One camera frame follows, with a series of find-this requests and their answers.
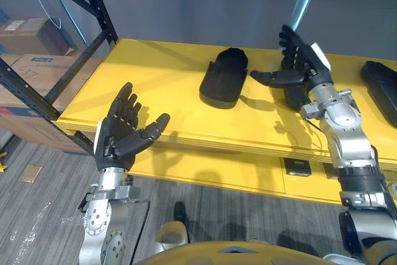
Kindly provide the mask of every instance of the white paper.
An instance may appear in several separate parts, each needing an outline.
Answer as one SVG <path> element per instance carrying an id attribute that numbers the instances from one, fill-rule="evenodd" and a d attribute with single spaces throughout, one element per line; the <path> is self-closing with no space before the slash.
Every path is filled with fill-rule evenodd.
<path id="1" fill-rule="evenodd" d="M 23 22 L 25 22 L 24 20 L 17 20 L 12 22 L 11 24 L 9 24 L 4 31 L 14 31 L 16 28 L 18 28 Z"/>

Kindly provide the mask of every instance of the robotic arm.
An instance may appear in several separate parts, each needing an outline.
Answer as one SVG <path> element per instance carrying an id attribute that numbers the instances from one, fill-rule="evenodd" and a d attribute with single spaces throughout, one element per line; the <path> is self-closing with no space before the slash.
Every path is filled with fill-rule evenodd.
<path id="1" fill-rule="evenodd" d="M 283 70 L 252 71 L 251 76 L 272 88 L 303 87 L 306 102 L 300 115 L 318 119 L 326 135 L 333 165 L 337 168 L 342 205 L 339 215 L 345 249 L 369 264 L 380 264 L 397 250 L 397 208 L 388 192 L 376 148 L 362 131 L 361 114 L 351 89 L 336 91 L 331 65 L 315 43 L 305 45 L 288 26 L 280 33 L 285 48 Z"/>
<path id="2" fill-rule="evenodd" d="M 94 142 L 99 180 L 87 193 L 79 209 L 87 205 L 80 265 L 121 264 L 125 251 L 125 230 L 130 223 L 127 202 L 139 198 L 140 189 L 128 176 L 135 155 L 151 146 L 166 128 L 170 116 L 162 114 L 145 129 L 136 130 L 140 103 L 126 83 L 99 123 Z"/>

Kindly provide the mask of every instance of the black mount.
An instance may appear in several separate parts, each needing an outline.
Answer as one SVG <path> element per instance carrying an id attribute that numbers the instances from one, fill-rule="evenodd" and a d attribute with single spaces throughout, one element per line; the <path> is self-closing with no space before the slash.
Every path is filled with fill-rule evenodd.
<path id="1" fill-rule="evenodd" d="M 60 80 L 51 88 L 45 97 L 42 97 L 32 86 L 22 79 L 4 60 L 0 58 L 0 83 L 20 101 L 30 107 L 47 122 L 55 125 L 52 120 L 58 119 L 61 115 L 52 104 L 60 96 L 69 82 L 76 76 L 85 62 L 99 48 L 104 40 L 107 40 L 110 47 L 117 42 L 117 34 L 107 13 L 103 0 L 72 0 L 87 12 L 91 13 L 98 21 L 102 32 L 92 41 L 90 45 L 80 54 L 77 60 L 69 67 Z M 73 136 L 67 136 L 81 148 L 93 155 L 93 143 L 80 131 Z"/>

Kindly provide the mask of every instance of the label on box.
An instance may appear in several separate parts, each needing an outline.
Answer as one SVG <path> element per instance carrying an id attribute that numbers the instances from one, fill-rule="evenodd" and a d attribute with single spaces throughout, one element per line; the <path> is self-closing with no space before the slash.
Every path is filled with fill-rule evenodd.
<path id="1" fill-rule="evenodd" d="M 24 23 L 24 20 L 17 20 L 14 22 L 11 22 L 11 24 L 9 24 L 4 31 L 14 31 L 16 28 L 18 28 L 22 23 Z"/>
<path id="2" fill-rule="evenodd" d="M 18 107 L 0 107 L 0 114 L 16 115 L 16 116 L 28 116 L 28 117 L 40 117 L 36 112 L 29 108 L 18 108 Z"/>
<path id="3" fill-rule="evenodd" d="M 19 31 L 36 31 L 42 24 L 43 18 L 28 19 Z"/>
<path id="4" fill-rule="evenodd" d="M 45 58 L 45 57 L 33 57 L 31 61 L 39 61 L 39 62 L 51 62 L 52 58 Z"/>
<path id="5" fill-rule="evenodd" d="M 0 114 L 2 115 L 13 115 L 13 113 L 6 107 L 0 107 Z"/>

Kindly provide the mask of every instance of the brown cardboard box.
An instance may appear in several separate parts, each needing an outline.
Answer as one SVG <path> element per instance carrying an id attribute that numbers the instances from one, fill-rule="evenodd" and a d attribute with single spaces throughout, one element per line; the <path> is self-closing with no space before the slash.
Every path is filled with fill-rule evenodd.
<path id="1" fill-rule="evenodd" d="M 48 55 L 1 55 L 11 68 L 22 76 L 42 96 L 53 87 L 76 57 Z M 63 111 L 101 62 L 91 58 L 68 84 L 54 107 Z M 0 86 L 0 126 L 22 139 L 59 148 L 63 151 L 83 152 L 68 137 L 40 118 L 3 86 Z M 94 134 L 85 133 L 92 141 Z"/>
<path id="2" fill-rule="evenodd" d="M 36 144 L 44 144 L 67 152 L 85 152 L 57 128 L 39 116 L 0 115 L 0 127 L 4 127 L 19 138 Z M 84 133 L 94 141 L 95 133 Z"/>
<path id="3" fill-rule="evenodd" d="M 54 84 L 62 77 L 66 70 L 76 60 L 74 56 L 51 56 L 51 55 L 32 55 L 20 56 L 3 54 L 0 57 L 11 63 L 11 68 L 27 81 L 40 95 L 45 96 Z M 53 106 L 63 111 L 75 97 L 77 92 L 86 83 L 90 75 L 96 70 L 100 58 L 90 58 L 80 69 L 79 73 L 68 84 Z M 0 85 L 0 106 L 3 107 L 25 107 L 25 104 L 18 100 L 4 86 Z"/>
<path id="4" fill-rule="evenodd" d="M 0 44 L 11 54 L 64 55 L 69 49 L 47 18 L 11 19 L 0 27 Z"/>

